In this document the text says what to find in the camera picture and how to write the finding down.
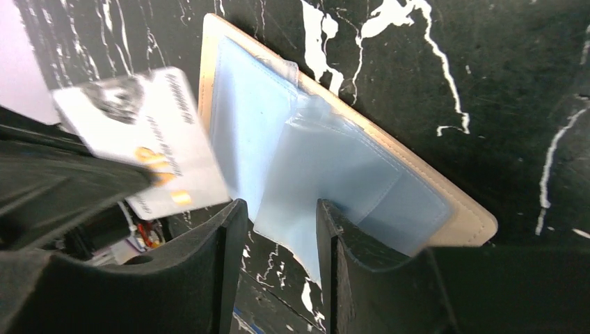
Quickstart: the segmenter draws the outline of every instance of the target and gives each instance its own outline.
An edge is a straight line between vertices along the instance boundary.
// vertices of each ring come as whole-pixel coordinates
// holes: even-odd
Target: open wallet
[[[316,201],[400,253],[480,246],[495,218],[385,131],[264,45],[205,16],[199,113],[232,198],[319,283]]]

